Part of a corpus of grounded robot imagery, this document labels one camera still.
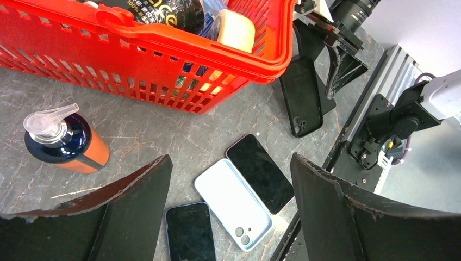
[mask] marble surface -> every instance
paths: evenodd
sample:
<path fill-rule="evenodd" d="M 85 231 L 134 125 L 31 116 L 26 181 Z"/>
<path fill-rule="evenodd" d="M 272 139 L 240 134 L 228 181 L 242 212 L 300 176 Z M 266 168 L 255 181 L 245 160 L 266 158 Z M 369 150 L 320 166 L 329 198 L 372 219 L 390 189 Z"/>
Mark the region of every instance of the marble surface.
<path fill-rule="evenodd" d="M 198 202 L 193 180 L 246 133 L 257 136 L 291 181 L 289 160 L 294 152 L 322 165 L 383 53 L 363 30 L 357 34 L 365 42 L 358 57 L 370 71 L 343 88 L 335 98 L 337 108 L 325 115 L 323 127 L 302 139 L 290 134 L 278 81 L 249 84 L 207 115 L 198 116 L 0 69 L 0 212 L 52 208 L 120 179 L 162 154 L 173 160 L 165 208 Z M 324 81 L 328 67 L 324 51 L 316 62 Z M 74 102 L 111 151 L 107 166 L 91 175 L 42 163 L 27 153 L 23 142 L 25 116 Z M 251 252 L 240 250 L 212 215 L 217 259 L 269 260 L 296 211 L 292 199 L 273 216 L 274 229 Z M 164 221 L 152 247 L 156 247 L 154 260 L 168 260 Z"/>

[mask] phone screen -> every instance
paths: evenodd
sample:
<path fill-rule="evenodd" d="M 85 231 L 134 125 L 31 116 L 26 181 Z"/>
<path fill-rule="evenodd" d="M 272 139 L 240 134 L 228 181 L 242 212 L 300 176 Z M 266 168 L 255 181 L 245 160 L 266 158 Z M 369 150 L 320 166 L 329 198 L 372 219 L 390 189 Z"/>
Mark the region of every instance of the phone screen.
<path fill-rule="evenodd" d="M 293 186 L 254 135 L 243 137 L 227 150 L 226 156 L 270 213 L 277 214 L 294 197 Z"/>
<path fill-rule="evenodd" d="M 170 208 L 166 212 L 166 228 L 171 261 L 216 260 L 206 203 Z"/>

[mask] clear pump nozzle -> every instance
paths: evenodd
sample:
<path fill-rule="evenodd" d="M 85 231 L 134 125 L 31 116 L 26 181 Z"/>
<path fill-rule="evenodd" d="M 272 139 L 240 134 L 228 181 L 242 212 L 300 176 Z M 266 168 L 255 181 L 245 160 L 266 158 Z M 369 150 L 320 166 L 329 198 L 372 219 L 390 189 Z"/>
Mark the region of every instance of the clear pump nozzle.
<path fill-rule="evenodd" d="M 78 111 L 76 103 L 57 109 L 37 111 L 24 119 L 24 128 L 35 135 L 55 136 L 59 123 L 67 116 Z"/>

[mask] pump bottle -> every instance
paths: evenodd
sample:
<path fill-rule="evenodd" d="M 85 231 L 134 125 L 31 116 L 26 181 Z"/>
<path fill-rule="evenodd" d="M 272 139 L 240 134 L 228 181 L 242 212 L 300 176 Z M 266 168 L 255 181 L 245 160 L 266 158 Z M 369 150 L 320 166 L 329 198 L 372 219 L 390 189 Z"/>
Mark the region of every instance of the pump bottle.
<path fill-rule="evenodd" d="M 27 150 L 46 163 L 80 172 L 93 173 L 109 160 L 109 148 L 80 115 L 76 103 L 57 109 L 37 111 L 24 119 Z"/>

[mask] camera lens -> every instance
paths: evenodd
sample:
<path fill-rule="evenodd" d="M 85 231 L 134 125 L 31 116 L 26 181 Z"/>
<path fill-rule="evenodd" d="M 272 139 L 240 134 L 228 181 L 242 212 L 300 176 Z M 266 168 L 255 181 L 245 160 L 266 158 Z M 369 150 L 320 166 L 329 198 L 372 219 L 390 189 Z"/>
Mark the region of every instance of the camera lens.
<path fill-rule="evenodd" d="M 330 12 L 337 27 L 346 27 L 353 33 L 367 19 L 380 0 L 339 0 L 333 2 Z"/>

